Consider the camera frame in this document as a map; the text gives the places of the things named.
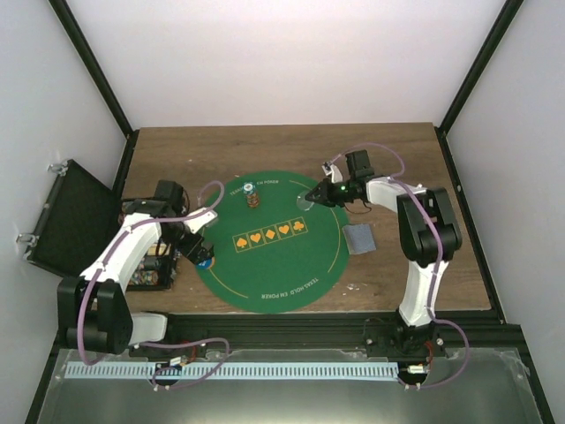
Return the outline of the clear round dealer button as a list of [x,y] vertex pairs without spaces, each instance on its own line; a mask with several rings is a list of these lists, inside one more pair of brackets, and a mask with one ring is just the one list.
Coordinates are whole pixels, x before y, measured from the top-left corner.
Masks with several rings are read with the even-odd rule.
[[296,205],[299,210],[309,211],[313,207],[313,203],[305,198],[303,193],[297,196]]

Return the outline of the blue small blind button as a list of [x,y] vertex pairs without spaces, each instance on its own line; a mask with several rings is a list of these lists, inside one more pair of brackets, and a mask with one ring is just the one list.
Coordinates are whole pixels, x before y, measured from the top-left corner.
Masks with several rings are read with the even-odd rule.
[[215,265],[215,258],[206,259],[196,265],[198,269],[211,269]]

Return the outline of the blue patterned card deck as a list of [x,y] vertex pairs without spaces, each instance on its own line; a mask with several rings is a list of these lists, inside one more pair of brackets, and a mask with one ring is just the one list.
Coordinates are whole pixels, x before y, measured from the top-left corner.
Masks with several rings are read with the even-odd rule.
[[343,235],[350,254],[366,254],[377,249],[371,226],[366,223],[343,226]]

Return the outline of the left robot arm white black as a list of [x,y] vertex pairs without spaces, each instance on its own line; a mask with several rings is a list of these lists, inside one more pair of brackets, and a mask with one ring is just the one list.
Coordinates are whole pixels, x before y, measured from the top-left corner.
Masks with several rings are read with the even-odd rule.
[[164,314],[132,313],[125,292],[149,248],[161,241],[177,248],[195,265],[214,260],[214,248],[201,230],[218,217],[215,205],[185,205],[185,190],[162,180],[151,198],[131,201],[123,223],[100,256],[76,277],[57,287],[58,336],[63,347],[77,351],[87,366],[105,355],[134,345],[150,345],[160,356],[173,355],[179,333]]

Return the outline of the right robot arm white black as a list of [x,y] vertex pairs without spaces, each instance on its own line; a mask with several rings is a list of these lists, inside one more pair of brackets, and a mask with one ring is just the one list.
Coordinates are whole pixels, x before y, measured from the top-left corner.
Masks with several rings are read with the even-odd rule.
[[441,279],[463,243],[455,211],[442,187],[407,185],[396,174],[376,174],[366,150],[348,152],[345,160],[348,178],[333,160],[326,162],[325,177],[303,199],[327,208],[363,201],[396,213],[408,275],[395,312],[392,344],[398,353],[411,356],[432,336]]

